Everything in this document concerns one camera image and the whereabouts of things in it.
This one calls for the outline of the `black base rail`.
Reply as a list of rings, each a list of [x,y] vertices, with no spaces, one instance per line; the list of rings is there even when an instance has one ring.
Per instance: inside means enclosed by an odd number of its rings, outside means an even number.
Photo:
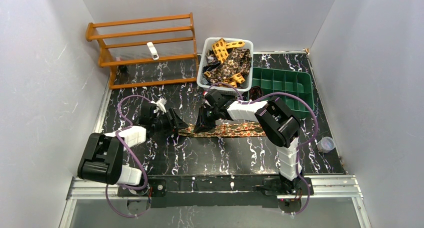
[[[118,188],[118,197],[151,198],[154,208],[173,206],[248,206],[301,210],[314,194],[307,177],[288,180],[280,174],[154,175],[142,191]]]

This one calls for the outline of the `cream flamingo paisley tie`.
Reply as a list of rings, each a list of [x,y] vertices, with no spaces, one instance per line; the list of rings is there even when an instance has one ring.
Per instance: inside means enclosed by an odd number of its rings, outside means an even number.
[[[264,137],[266,133],[257,122],[244,122],[235,124],[219,124],[214,129],[206,132],[195,133],[194,125],[190,124],[188,128],[178,132],[181,136],[186,137],[223,137],[223,138],[240,138],[240,137]]]

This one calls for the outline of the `yellow beetle print tie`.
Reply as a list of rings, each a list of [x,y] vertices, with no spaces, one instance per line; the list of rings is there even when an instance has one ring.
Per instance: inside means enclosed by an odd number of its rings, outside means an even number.
[[[230,55],[232,50],[245,49],[244,41],[226,42],[223,38],[213,43],[211,50],[216,55],[217,59],[222,64]]]

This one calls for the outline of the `white plastic laundry basket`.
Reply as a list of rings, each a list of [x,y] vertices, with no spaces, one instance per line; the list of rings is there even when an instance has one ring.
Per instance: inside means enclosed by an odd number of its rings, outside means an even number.
[[[201,60],[200,60],[200,65],[199,65],[199,72],[197,74],[197,84],[199,87],[203,88],[204,90],[207,90],[208,88],[212,87],[213,84],[207,85],[206,84],[206,79],[203,75],[203,67],[207,64],[206,62],[206,54],[209,50],[212,49],[212,45],[213,43],[215,43],[216,41],[218,41],[219,37],[210,37],[207,38],[204,46],[203,46],[203,51],[202,51],[202,55],[201,55]],[[213,86],[213,89],[218,90],[220,93],[222,94],[227,94],[227,95],[237,95],[238,93],[245,93],[247,91],[249,91],[252,87],[252,79],[253,79],[253,50],[254,50],[254,45],[253,42],[249,41],[249,40],[243,40],[243,39],[235,39],[235,38],[223,38],[226,42],[234,42],[234,41],[244,41],[245,42],[245,46],[244,48],[249,49],[250,53],[251,53],[251,68],[250,68],[250,72],[247,76],[245,76],[245,82],[241,84],[240,87],[233,87],[229,84],[224,83],[224,85],[221,87],[219,86],[219,83],[215,83],[217,84],[217,86]]]

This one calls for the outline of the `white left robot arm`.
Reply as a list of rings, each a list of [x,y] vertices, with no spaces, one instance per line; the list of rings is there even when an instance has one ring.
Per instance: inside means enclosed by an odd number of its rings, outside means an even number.
[[[147,174],[142,166],[123,164],[124,151],[159,135],[168,137],[188,128],[174,109],[151,101],[140,108],[140,115],[129,128],[110,133],[92,133],[80,159],[80,179],[105,184],[119,184],[136,190],[147,187]]]

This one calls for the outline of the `green compartment tray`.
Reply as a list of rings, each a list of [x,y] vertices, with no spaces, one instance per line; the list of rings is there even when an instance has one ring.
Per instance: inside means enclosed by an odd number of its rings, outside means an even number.
[[[260,86],[263,96],[274,92],[290,93],[315,109],[312,77],[307,72],[254,67],[252,86]]]

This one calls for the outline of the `orange wooden rack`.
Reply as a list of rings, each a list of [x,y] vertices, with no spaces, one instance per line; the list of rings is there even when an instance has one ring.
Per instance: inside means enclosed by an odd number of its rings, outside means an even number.
[[[88,23],[85,39],[88,42],[98,43],[97,63],[101,68],[109,68],[108,87],[111,90],[195,82],[197,79],[199,58],[193,13]],[[157,61],[152,59],[147,47],[148,42],[153,42],[157,49],[159,55]],[[122,73],[123,67],[183,60],[194,61],[193,77],[116,83],[116,78]]]

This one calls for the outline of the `black tropical floral tie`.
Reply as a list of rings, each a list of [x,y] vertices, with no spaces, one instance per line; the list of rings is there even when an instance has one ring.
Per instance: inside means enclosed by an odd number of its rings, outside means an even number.
[[[222,64],[205,69],[203,74],[211,84],[226,83],[233,87],[240,87],[246,81],[245,76],[250,73],[251,66],[250,50],[235,49]]]

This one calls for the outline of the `dark blue floral tie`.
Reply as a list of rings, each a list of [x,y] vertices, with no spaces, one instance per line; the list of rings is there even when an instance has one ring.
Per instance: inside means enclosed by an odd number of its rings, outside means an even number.
[[[213,70],[218,68],[221,65],[221,63],[212,50],[209,50],[205,57],[206,57],[206,65],[203,67],[202,73],[204,78],[206,79],[206,84],[210,85],[211,84],[210,74]]]

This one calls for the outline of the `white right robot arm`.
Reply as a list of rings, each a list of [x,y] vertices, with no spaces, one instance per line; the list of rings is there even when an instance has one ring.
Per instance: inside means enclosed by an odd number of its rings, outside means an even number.
[[[204,93],[194,126],[194,133],[212,131],[217,120],[256,122],[276,146],[280,162],[279,179],[264,181],[262,189],[274,194],[292,194],[300,187],[302,172],[298,158],[300,120],[282,98],[265,101],[242,101],[212,89]]]

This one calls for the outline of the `aluminium frame rail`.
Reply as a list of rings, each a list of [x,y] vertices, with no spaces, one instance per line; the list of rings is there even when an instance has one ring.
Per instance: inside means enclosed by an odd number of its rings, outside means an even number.
[[[351,197],[360,227],[371,227],[363,202],[363,194],[355,175],[307,175],[314,190],[312,198]],[[105,199],[105,184],[74,178],[66,196],[66,204],[59,227],[70,227],[79,199]]]

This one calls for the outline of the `white clip on rack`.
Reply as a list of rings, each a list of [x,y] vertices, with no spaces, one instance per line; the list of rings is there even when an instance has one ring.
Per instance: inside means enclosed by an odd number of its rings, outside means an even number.
[[[148,42],[146,45],[147,45],[147,47],[150,51],[152,59],[157,61],[159,59],[159,55],[158,55],[157,49],[155,48],[153,42]]]

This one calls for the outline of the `clear plastic cup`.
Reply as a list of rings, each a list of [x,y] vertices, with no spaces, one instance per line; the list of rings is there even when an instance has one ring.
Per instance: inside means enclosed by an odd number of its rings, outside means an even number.
[[[336,147],[336,143],[331,137],[323,137],[318,143],[317,143],[317,149],[321,153],[329,153],[330,151],[334,150]]]

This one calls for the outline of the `dark red rolled tie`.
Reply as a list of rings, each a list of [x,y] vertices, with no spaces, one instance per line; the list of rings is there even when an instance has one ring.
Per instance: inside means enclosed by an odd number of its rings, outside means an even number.
[[[249,100],[256,100],[264,95],[260,86],[252,86],[248,93]]]

